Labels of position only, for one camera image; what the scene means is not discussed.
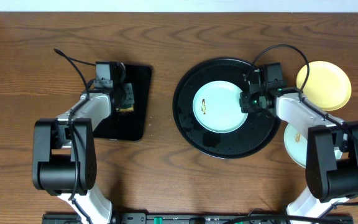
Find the green yellow sponge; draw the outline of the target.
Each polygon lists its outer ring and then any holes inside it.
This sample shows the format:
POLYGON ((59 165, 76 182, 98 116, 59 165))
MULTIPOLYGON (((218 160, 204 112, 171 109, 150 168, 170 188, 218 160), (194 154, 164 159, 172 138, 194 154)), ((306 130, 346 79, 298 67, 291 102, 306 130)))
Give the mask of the green yellow sponge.
POLYGON ((128 113, 134 111, 134 105, 123 105, 118 109, 120 113, 128 113))

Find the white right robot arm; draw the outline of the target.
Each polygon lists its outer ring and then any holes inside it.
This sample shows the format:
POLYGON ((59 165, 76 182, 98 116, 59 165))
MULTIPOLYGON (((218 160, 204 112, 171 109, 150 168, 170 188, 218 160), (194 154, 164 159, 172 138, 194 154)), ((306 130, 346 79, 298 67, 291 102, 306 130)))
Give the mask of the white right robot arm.
POLYGON ((280 223, 326 223, 338 206, 358 206, 358 121, 345 122, 314 105, 303 90, 288 88, 280 65, 252 66, 244 75, 243 113, 266 112, 307 140, 307 187, 287 205, 280 223))

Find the light green plate with stain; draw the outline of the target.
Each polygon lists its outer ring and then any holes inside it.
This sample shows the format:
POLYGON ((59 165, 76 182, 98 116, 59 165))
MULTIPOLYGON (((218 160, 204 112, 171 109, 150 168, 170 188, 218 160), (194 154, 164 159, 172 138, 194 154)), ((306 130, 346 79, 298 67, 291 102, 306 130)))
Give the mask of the light green plate with stain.
POLYGON ((202 127, 214 133, 230 133, 240 128, 248 114, 240 107, 242 90, 227 81, 203 85, 193 98, 193 113, 202 127))

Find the yellow plate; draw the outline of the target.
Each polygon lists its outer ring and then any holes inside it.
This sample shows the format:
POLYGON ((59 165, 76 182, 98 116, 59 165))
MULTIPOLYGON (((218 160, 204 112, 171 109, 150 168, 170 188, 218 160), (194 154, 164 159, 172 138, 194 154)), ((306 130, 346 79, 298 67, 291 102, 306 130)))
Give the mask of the yellow plate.
POLYGON ((325 111, 342 108, 351 97, 349 77, 337 65, 315 61, 309 63, 309 77, 303 89, 306 97, 325 111))

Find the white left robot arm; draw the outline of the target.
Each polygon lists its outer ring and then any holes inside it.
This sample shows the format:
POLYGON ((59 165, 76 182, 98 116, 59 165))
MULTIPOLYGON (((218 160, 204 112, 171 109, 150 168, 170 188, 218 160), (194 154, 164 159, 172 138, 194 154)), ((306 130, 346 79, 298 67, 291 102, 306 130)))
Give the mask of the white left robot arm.
POLYGON ((113 203, 96 185, 93 131, 132 101, 125 75, 97 75, 80 100, 56 118, 34 126, 32 181, 38 190, 68 203, 73 214, 45 214, 43 223, 119 223, 113 203))

